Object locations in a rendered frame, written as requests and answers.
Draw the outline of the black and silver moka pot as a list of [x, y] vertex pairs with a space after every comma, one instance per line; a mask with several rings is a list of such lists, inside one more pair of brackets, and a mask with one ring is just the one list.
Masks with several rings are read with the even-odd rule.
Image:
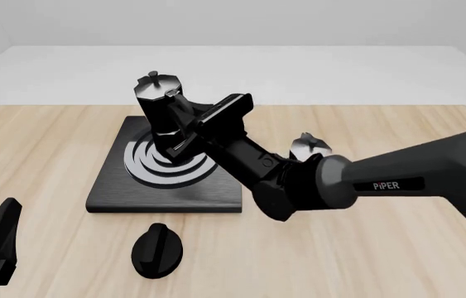
[[[185, 131], [190, 124], [190, 122], [176, 122], [169, 114], [168, 106], [171, 103], [188, 101], [183, 95], [182, 84], [177, 76], [150, 71], [146, 76], [138, 79], [134, 94], [150, 123], [156, 149], [166, 158], [166, 135], [178, 130]], [[182, 163], [188, 159], [168, 160], [172, 163]]]
[[301, 133], [300, 137], [291, 143], [289, 158], [294, 161], [307, 161], [315, 154], [320, 154], [322, 157], [330, 156], [332, 148], [325, 141], [308, 132]]

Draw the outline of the flat black stove plate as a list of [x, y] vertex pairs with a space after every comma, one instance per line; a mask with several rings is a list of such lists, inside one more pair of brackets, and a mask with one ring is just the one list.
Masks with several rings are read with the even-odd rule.
[[172, 163], [143, 116], [124, 119], [85, 203], [89, 213], [241, 213], [242, 186], [204, 153]]

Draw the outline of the round black stove knob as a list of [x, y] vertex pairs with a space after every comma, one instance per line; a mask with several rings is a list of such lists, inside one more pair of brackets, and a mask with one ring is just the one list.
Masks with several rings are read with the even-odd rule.
[[182, 241], [163, 223], [153, 223], [132, 247], [131, 261], [136, 272], [155, 280], [170, 275], [181, 263]]

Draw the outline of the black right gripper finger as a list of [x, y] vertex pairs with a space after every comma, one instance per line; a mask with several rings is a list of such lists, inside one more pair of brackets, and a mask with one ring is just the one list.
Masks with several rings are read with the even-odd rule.
[[178, 130], [166, 135], [166, 158], [189, 159], [199, 154], [199, 137], [193, 129]]
[[202, 115], [207, 111], [206, 103], [193, 103], [187, 101], [182, 103], [175, 101], [168, 106], [169, 114], [174, 118], [176, 122], [192, 122], [198, 116]]

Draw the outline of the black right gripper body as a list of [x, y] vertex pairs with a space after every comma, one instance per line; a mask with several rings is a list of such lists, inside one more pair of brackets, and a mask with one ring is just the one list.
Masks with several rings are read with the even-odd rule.
[[243, 116], [252, 111], [251, 94], [230, 94], [198, 116], [195, 132], [204, 139], [227, 138], [245, 135]]

